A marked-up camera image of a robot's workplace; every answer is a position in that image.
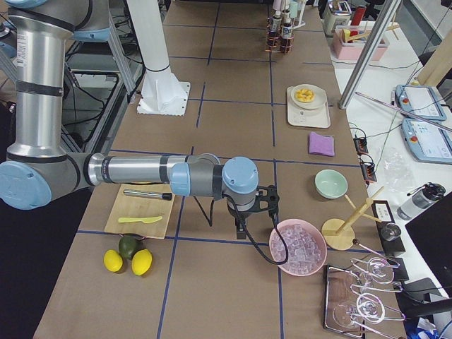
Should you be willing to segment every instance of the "yellow knife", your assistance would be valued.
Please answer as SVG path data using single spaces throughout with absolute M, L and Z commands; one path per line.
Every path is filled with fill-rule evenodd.
M 163 217 L 149 217 L 149 218 L 119 218 L 118 222 L 142 222 L 144 224 L 150 224 L 152 222 L 157 222 L 163 219 Z

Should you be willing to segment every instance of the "folded towel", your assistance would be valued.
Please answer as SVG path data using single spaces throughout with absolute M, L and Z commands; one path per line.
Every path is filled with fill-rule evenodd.
M 334 157 L 334 138 L 332 136 L 321 136 L 316 132 L 311 132 L 309 134 L 309 154 Z

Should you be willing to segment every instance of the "green bowl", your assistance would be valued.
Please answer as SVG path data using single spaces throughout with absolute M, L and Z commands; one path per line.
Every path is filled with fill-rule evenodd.
M 340 198 L 348 189 L 346 178 L 333 169 L 320 171 L 315 181 L 318 193 L 328 199 Z

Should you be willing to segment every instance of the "cardboard box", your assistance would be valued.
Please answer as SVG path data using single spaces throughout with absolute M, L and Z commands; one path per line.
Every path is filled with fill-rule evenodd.
M 343 40 L 343 29 L 357 30 L 359 33 L 364 32 L 364 26 L 337 26 L 333 37 L 333 50 L 336 58 L 339 60 L 358 60 L 365 43 L 350 42 L 346 43 Z M 376 48 L 376 51 L 371 60 L 379 60 L 383 56 L 384 52 L 389 47 L 389 40 L 386 37 L 386 33 L 383 34 L 381 43 Z

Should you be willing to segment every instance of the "cutting board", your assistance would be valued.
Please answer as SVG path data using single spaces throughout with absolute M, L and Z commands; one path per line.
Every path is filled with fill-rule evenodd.
M 114 201 L 112 212 L 108 217 L 105 231 L 116 234 L 138 234 L 148 238 L 165 238 L 168 222 L 170 221 L 171 209 L 174 203 L 174 194 L 171 201 L 162 199 L 139 198 L 136 196 L 124 195 L 124 189 L 135 189 L 149 192 L 171 192 L 170 186 L 165 184 L 157 185 L 130 185 L 122 184 L 119 188 L 116 200 Z M 150 224 L 142 222 L 119 223 L 121 217 L 146 218 L 157 217 L 162 219 Z

